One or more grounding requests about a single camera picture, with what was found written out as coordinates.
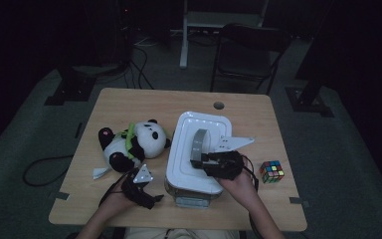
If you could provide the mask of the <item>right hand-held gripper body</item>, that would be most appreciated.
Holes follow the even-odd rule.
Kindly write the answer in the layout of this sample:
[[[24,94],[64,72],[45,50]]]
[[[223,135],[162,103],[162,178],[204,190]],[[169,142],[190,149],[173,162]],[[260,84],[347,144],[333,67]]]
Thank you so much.
[[[212,151],[202,154],[202,169],[211,177],[235,179],[245,167],[238,149],[254,141],[252,137],[222,137]]]

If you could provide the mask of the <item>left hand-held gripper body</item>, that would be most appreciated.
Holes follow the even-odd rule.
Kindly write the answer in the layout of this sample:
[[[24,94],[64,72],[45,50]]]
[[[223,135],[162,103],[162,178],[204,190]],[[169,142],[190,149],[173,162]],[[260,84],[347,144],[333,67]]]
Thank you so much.
[[[144,191],[144,187],[153,180],[146,164],[132,169],[125,175],[121,190],[124,195],[139,206],[151,209],[156,198]]]

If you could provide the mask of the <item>white metal table frame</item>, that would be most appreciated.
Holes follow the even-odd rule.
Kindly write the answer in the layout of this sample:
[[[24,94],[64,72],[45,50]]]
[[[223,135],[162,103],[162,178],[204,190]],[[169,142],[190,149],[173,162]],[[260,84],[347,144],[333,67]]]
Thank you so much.
[[[181,69],[186,69],[188,66],[188,36],[191,28],[219,29],[234,22],[261,27],[264,24],[270,0],[262,0],[256,13],[193,11],[188,8],[188,2],[189,0],[183,1],[182,46],[179,60]]]

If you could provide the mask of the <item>colourful puzzle cube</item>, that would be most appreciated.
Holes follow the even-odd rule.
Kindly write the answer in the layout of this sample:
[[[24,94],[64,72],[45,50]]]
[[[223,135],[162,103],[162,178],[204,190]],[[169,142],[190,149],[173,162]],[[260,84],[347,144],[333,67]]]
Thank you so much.
[[[282,165],[278,160],[265,161],[259,172],[263,183],[276,183],[285,176]]]

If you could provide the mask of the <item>dark equipment tower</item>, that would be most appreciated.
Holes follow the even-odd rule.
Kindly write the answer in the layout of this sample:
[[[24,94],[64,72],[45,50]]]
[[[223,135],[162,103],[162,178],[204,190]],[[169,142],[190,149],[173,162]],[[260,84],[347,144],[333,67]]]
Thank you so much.
[[[131,9],[129,0],[104,0],[103,46],[104,63],[127,65],[131,60]]]

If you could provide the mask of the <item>black stand base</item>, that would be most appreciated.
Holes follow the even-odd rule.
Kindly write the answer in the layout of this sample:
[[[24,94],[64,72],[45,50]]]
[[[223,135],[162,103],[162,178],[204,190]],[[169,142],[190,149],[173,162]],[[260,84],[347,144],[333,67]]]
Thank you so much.
[[[47,97],[46,106],[62,106],[65,102],[87,102],[96,77],[86,75],[70,66],[57,68],[61,82],[52,96]]]
[[[303,88],[285,87],[286,95],[292,109],[297,113],[316,113],[323,118],[333,118],[334,114],[320,96],[322,83],[309,80]]]

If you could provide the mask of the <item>black folding chair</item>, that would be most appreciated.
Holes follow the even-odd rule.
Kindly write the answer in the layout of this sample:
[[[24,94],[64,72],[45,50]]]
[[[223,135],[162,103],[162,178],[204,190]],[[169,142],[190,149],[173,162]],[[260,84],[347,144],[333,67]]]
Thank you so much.
[[[268,81],[271,92],[279,62],[292,41],[290,33],[276,29],[230,23],[222,27],[217,40],[210,91],[217,77],[255,81],[260,88]]]

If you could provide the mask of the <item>person's beige trousers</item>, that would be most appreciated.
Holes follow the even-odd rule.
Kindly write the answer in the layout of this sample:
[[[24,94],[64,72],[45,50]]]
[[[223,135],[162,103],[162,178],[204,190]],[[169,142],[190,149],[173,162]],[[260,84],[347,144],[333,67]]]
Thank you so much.
[[[240,239],[236,230],[127,228],[124,239]]]

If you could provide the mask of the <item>panda plush toy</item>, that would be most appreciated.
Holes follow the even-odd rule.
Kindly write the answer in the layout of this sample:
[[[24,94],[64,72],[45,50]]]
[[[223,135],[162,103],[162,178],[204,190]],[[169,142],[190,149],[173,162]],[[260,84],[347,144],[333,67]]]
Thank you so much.
[[[156,119],[131,122],[128,128],[114,133],[109,127],[98,132],[98,141],[106,167],[95,168],[93,179],[110,170],[128,172],[145,159],[155,158],[171,145],[171,140]]]

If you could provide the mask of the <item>person's left hand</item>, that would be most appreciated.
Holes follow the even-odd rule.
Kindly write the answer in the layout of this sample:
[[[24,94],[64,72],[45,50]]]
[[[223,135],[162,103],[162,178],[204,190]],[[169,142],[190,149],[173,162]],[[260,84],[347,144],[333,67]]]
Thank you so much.
[[[135,206],[135,203],[129,200],[121,191],[121,182],[117,183],[105,198],[100,209],[110,217],[120,214],[129,208]]]

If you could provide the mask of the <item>person's right hand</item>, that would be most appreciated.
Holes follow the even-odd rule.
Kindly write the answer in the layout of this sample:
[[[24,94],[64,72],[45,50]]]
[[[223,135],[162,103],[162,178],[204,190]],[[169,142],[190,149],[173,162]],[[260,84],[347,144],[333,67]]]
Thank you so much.
[[[217,181],[244,207],[254,204],[258,199],[258,193],[247,172],[242,172],[233,180],[218,178]]]

